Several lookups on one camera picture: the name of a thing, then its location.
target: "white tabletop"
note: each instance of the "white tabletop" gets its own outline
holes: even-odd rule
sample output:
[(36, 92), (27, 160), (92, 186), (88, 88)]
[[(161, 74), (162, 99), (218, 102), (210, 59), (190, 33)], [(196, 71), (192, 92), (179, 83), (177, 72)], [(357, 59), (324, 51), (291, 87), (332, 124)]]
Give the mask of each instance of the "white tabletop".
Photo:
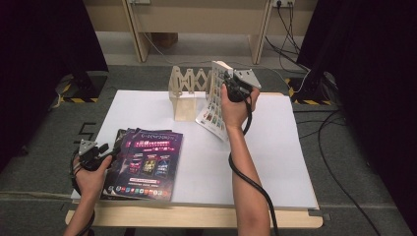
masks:
[[(96, 141), (112, 148), (127, 128), (184, 134), (172, 203), (233, 205), (228, 144), (196, 122), (174, 121), (167, 91), (118, 90)], [(246, 140), (275, 207), (318, 207), (288, 96), (260, 95)]]

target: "handheld device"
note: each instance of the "handheld device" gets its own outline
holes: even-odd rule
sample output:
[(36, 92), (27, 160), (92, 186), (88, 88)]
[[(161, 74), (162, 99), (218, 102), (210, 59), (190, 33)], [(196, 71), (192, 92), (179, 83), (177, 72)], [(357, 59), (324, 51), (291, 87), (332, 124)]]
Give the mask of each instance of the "handheld device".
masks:
[[(70, 162), (70, 177), (74, 189), (81, 194), (80, 187), (77, 184), (76, 174), (79, 169), (84, 168), (88, 171), (95, 171), (101, 165), (104, 158), (108, 155), (111, 155), (111, 164), (117, 159), (117, 154), (120, 152), (120, 147), (115, 147), (113, 151), (103, 154), (108, 150), (108, 144), (102, 145), (101, 147), (96, 146), (96, 142), (81, 140), (80, 147), (78, 150), (74, 151), (73, 157)], [(74, 166), (74, 159), (76, 156), (80, 157), (79, 166)]]
[(260, 89), (261, 84), (252, 70), (233, 71), (233, 75), (224, 74), (227, 96), (233, 102), (240, 102), (251, 95), (253, 87)]

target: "black curtain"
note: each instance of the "black curtain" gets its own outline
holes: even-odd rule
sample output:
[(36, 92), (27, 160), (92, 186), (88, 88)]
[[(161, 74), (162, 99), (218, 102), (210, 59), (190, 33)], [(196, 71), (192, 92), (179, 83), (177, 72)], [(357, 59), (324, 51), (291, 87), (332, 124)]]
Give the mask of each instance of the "black curtain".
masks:
[(66, 75), (108, 71), (82, 0), (0, 6), (0, 170), (26, 145)]
[[(334, 10), (344, 1), (319, 0), (299, 62), (317, 62)], [(335, 76), (343, 109), (366, 157), (417, 235), (416, 12), (415, 0), (394, 6), (386, 0), (360, 1), (352, 27), (331, 53), (326, 70)]]

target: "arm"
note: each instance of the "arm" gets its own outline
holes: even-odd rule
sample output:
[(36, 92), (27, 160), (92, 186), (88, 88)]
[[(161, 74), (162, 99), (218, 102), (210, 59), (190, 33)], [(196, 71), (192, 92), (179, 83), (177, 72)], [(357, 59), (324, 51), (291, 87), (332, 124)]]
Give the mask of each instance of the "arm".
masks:
[(104, 173), (110, 162), (111, 156), (107, 156), (96, 171), (90, 172), (81, 169), (77, 173), (77, 184), (82, 192), (81, 199), (76, 212), (64, 232), (64, 236), (77, 235), (87, 226), (94, 211), (95, 203), (100, 197), (104, 184)]
[[(259, 94), (256, 88), (251, 93), (253, 110)], [(244, 102), (231, 102), (227, 97), (225, 85), (221, 88), (221, 97), (221, 112), (229, 137), (233, 162), (242, 173), (261, 185), (242, 131), (242, 124), (247, 118), (246, 105)], [(239, 235), (269, 235), (270, 220), (265, 197), (234, 172), (232, 184)]]

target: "gray carpet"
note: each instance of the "gray carpet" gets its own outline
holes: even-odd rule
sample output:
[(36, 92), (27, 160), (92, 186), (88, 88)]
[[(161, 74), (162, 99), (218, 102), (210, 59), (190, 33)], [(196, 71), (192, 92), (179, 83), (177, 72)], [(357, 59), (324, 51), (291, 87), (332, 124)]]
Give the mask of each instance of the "gray carpet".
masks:
[[(28, 144), (29, 154), (12, 158), (0, 174), (1, 236), (61, 235), (71, 206), (68, 165), (71, 153), (78, 146), (74, 142), (95, 139), (118, 89), (167, 90), (172, 68), (110, 66), (109, 69), (109, 78), (97, 103), (64, 102), (52, 109)], [(276, 73), (267, 69), (254, 69), (254, 72), (263, 91), (288, 94), (286, 84)], [(282, 76), (296, 75), (282, 72)], [(330, 115), (328, 111), (338, 106), (294, 104), (293, 108), (299, 136), (304, 137), (300, 139), (301, 147), (325, 224), (319, 229), (280, 229), (280, 235), (376, 235), (331, 177), (325, 163), (382, 235), (412, 235), (381, 179), (367, 165), (343, 112), (332, 116), (333, 122), (321, 131), (319, 144), (316, 132)], [(34, 197), (27, 192), (43, 194)], [(123, 235), (124, 232), (121, 228), (96, 228), (95, 231), (96, 235)], [(210, 230), (206, 234), (230, 235), (235, 231)]]

